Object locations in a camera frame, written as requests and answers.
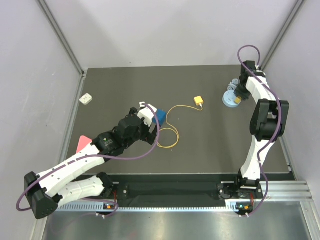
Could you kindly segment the yellow plug adapter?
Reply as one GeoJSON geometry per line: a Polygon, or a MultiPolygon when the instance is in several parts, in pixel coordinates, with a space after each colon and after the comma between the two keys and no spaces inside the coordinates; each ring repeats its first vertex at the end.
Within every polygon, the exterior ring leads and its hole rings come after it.
{"type": "Polygon", "coordinates": [[[240,104],[241,101],[242,101],[242,98],[238,96],[238,97],[235,98],[234,103],[235,104],[240,104]]]}

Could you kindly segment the blue cube power socket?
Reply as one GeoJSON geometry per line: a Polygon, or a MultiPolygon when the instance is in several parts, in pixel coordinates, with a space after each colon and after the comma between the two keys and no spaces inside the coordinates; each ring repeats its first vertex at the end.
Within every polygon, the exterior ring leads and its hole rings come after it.
{"type": "Polygon", "coordinates": [[[157,109],[155,114],[157,116],[159,126],[162,127],[162,125],[165,123],[167,113],[162,109],[157,109]]]}

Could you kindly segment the yellow charger with cable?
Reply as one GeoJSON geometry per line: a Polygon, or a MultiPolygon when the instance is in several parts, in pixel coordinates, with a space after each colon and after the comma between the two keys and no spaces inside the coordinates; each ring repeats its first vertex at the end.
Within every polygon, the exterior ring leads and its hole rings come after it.
{"type": "Polygon", "coordinates": [[[160,131],[171,131],[171,132],[174,132],[175,135],[176,135],[176,141],[171,144],[171,145],[161,145],[159,142],[157,143],[157,147],[161,148],[161,149],[172,149],[174,148],[180,141],[180,133],[178,131],[178,129],[172,125],[171,123],[169,123],[169,115],[170,113],[176,109],[176,108],[188,108],[188,109],[193,109],[193,110],[196,110],[198,112],[202,112],[203,111],[203,104],[204,104],[204,99],[202,96],[196,96],[193,98],[193,101],[194,101],[194,104],[195,106],[191,106],[191,105],[183,105],[183,104],[178,104],[178,105],[175,105],[173,106],[166,114],[166,117],[165,117],[165,123],[167,125],[167,127],[164,127],[162,128],[160,131]]]}

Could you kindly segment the white square socket adapter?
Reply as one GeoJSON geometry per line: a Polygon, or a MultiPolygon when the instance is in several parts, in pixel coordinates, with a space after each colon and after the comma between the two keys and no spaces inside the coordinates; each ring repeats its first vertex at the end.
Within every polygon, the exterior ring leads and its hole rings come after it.
{"type": "Polygon", "coordinates": [[[93,100],[93,97],[89,93],[85,93],[80,97],[79,102],[84,106],[88,105],[93,100]]]}

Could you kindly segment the pink triangular power strip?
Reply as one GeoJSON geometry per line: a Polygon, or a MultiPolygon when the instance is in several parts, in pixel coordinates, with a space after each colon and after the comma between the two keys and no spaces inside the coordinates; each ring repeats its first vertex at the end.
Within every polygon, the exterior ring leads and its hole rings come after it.
{"type": "Polygon", "coordinates": [[[78,141],[78,145],[77,145],[77,149],[76,149],[76,153],[79,153],[80,151],[82,151],[87,145],[92,143],[92,139],[85,136],[85,135],[81,135],[79,137],[79,141],[78,141]]]}

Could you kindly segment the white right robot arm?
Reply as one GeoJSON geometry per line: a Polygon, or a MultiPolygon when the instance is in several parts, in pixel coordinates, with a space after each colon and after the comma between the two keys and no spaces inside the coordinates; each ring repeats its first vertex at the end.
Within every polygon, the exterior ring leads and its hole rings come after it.
{"type": "Polygon", "coordinates": [[[239,104],[252,97],[256,106],[249,124],[252,135],[250,149],[233,185],[233,192],[239,198],[259,190],[261,167],[286,128],[290,104],[275,97],[269,88],[265,73],[254,61],[245,61],[241,66],[234,102],[239,104]]]}

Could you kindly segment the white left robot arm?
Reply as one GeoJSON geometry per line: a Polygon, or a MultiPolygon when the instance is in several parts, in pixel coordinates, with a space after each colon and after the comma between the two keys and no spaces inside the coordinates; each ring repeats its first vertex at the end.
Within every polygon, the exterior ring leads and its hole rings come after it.
{"type": "Polygon", "coordinates": [[[33,171],[24,176],[24,192],[29,210],[39,220],[48,217],[59,207],[91,197],[109,198],[114,191],[113,181],[106,173],[76,181],[87,171],[110,160],[122,160],[121,155],[137,141],[156,147],[160,121],[157,109],[140,103],[131,108],[112,130],[103,132],[78,153],[46,171],[33,171]]]}

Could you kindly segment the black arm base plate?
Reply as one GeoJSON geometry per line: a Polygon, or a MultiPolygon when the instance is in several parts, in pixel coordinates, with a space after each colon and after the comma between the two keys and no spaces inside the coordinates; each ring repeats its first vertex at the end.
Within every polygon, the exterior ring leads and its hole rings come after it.
{"type": "Polygon", "coordinates": [[[245,200],[262,198],[262,189],[239,189],[233,182],[120,182],[105,190],[99,196],[89,196],[90,200],[147,201],[164,198],[168,201],[200,200],[245,200]]]}

